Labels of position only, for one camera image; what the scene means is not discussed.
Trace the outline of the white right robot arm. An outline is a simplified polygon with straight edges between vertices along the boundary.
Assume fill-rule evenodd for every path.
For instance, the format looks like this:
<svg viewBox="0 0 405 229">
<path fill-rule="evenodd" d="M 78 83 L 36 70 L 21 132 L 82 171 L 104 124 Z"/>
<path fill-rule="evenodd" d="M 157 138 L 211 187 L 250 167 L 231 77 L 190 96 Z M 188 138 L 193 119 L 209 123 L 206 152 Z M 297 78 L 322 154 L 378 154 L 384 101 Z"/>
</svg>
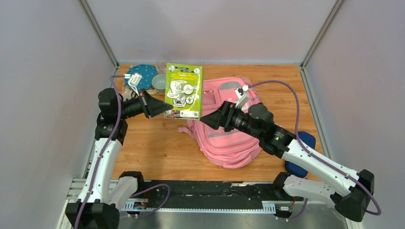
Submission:
<svg viewBox="0 0 405 229">
<path fill-rule="evenodd" d="M 355 222 L 361 222 L 365 213 L 381 214 L 373 196 L 372 172 L 342 166 L 312 149 L 296 134 L 275 124 L 273 114 L 262 103 L 252 105 L 244 112 L 235 103 L 225 101 L 200 121 L 215 130 L 221 128 L 230 132 L 236 129 L 248 134 L 258 139 L 264 152 L 292 162 L 320 178 L 320 181 L 308 180 L 281 172 L 273 181 L 275 198 L 284 200 L 291 196 L 319 201 Z"/>
</svg>

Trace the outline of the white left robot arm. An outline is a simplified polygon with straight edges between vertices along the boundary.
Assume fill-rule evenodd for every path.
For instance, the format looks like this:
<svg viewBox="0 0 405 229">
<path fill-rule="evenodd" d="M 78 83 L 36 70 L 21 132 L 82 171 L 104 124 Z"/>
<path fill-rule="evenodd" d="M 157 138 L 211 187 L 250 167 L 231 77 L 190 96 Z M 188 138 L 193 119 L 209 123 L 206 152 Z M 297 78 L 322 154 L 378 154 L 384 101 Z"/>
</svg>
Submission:
<svg viewBox="0 0 405 229">
<path fill-rule="evenodd" d="M 124 100 L 114 88 L 100 91 L 98 107 L 93 161 L 76 202 L 67 204 L 65 209 L 75 229 L 118 228 L 120 212 L 127 200 L 131 196 L 140 198 L 146 192 L 143 175 L 138 171 L 123 172 L 115 187 L 110 188 L 114 164 L 128 130 L 127 119 L 137 115 L 153 118 L 173 108 L 145 90 Z"/>
</svg>

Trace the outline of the green comic book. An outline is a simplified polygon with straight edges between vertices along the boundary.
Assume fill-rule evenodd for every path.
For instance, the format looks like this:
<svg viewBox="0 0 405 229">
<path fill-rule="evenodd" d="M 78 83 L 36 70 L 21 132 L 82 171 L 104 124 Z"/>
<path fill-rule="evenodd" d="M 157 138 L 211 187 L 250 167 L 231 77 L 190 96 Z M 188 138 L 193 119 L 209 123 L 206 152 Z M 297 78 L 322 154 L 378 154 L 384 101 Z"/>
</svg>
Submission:
<svg viewBox="0 0 405 229">
<path fill-rule="evenodd" d="M 202 114 L 203 67 L 167 63 L 165 102 L 172 108 L 168 119 L 198 120 Z"/>
</svg>

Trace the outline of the pink backpack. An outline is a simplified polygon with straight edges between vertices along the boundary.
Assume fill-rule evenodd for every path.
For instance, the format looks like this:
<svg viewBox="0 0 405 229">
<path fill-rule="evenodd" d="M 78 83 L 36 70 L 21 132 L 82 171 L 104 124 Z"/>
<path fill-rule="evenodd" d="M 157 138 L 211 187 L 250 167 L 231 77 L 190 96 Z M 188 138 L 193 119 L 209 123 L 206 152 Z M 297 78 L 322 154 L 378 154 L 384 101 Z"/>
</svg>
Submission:
<svg viewBox="0 0 405 229">
<path fill-rule="evenodd" d="M 245 77 L 225 77 L 205 80 L 202 92 L 202 114 L 217 110 L 224 101 L 234 102 L 240 98 L 238 88 L 251 85 Z M 236 129 L 226 132 L 222 127 L 217 130 L 199 120 L 187 120 L 186 127 L 179 132 L 194 138 L 210 162 L 226 169 L 236 169 L 251 163 L 260 153 L 259 141 Z"/>
</svg>

